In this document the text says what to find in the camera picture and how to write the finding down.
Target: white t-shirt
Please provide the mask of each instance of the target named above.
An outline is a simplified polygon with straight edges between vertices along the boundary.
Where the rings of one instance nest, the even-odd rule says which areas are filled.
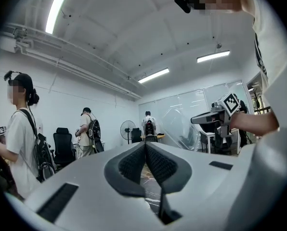
[[[16,163],[10,162],[10,169],[17,191],[23,198],[27,198],[40,185],[36,179],[39,173],[33,154],[34,142],[35,136],[28,118],[22,112],[15,112],[7,127],[6,147],[18,154]]]
[[[153,123],[153,125],[156,126],[157,122],[156,122],[155,118],[150,116],[150,115],[147,115],[142,120],[142,127],[145,126],[145,124],[148,122],[148,120],[150,120]]]
[[[287,66],[287,32],[266,0],[254,0],[255,22],[253,29],[258,37],[266,74],[261,70],[263,92]]]
[[[89,115],[83,114],[80,117],[80,126],[83,126],[83,125],[89,126],[89,124],[91,123],[91,119],[90,119]],[[90,139],[89,139],[87,133],[83,132],[83,133],[80,134],[78,145],[80,145],[80,146],[90,146],[92,144],[92,142],[89,141],[89,140]]]

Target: person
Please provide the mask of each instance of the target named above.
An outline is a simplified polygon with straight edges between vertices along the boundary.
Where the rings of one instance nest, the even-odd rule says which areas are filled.
[[[86,107],[83,109],[81,117],[80,117],[80,128],[75,133],[76,137],[80,136],[79,142],[78,142],[78,146],[79,146],[79,151],[77,155],[78,159],[81,157],[93,154],[92,141],[87,135],[89,124],[91,122],[92,122],[91,109]]]
[[[29,106],[39,102],[33,88],[32,79],[27,74],[19,74],[9,80],[8,97],[16,110],[25,109],[33,117]],[[28,118],[22,112],[15,112],[8,124],[6,144],[0,142],[0,156],[9,160],[10,170],[19,195],[26,199],[40,182],[35,158],[35,135]]]
[[[151,116],[151,112],[150,112],[150,111],[146,111],[146,112],[145,112],[145,117],[144,117],[143,120],[142,120],[143,131],[144,131],[145,124],[146,124],[149,120],[152,122],[152,124],[153,124],[153,126],[154,126],[154,129],[155,129],[155,131],[156,131],[156,129],[157,129],[157,123],[156,123],[155,118]]]
[[[263,92],[287,67],[287,34],[277,15],[265,0],[201,0],[206,9],[224,12],[245,11],[254,17],[253,29],[256,33],[256,47],[261,60]],[[277,130],[279,127],[275,114],[262,115],[234,113],[231,128],[238,128],[258,136]]]
[[[239,100],[238,97],[234,94],[235,98],[237,99],[237,101],[240,103],[240,109],[239,112],[243,113],[243,114],[247,114],[248,113],[248,108],[246,107],[245,103],[243,102],[243,100]],[[247,138],[246,138],[246,132],[239,129],[239,134],[240,134],[240,138],[241,138],[241,142],[240,142],[240,147],[242,148],[243,146],[248,144]]]

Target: table leg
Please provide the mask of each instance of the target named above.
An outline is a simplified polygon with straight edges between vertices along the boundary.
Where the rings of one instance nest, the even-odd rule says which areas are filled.
[[[236,131],[236,137],[237,137],[237,146],[236,146],[236,153],[239,154],[240,153],[240,133],[239,133],[239,130]]]
[[[208,152],[211,154],[211,142],[210,142],[210,137],[208,137]]]

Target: pedestal fan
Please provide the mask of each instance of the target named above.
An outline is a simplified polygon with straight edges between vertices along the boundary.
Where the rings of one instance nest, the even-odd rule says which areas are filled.
[[[130,132],[136,128],[135,124],[132,121],[125,121],[122,123],[120,128],[120,133],[122,138],[128,141],[128,144],[130,144]]]

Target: woman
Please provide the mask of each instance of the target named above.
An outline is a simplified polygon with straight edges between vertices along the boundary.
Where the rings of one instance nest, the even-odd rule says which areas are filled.
[[[8,98],[16,106],[6,133],[6,144],[0,143],[0,156],[10,161],[10,169],[18,193],[25,199],[39,186],[38,166],[35,160],[35,136],[28,118],[19,109],[30,114],[29,106],[37,104],[39,96],[33,89],[32,79],[27,74],[19,74],[9,80]]]

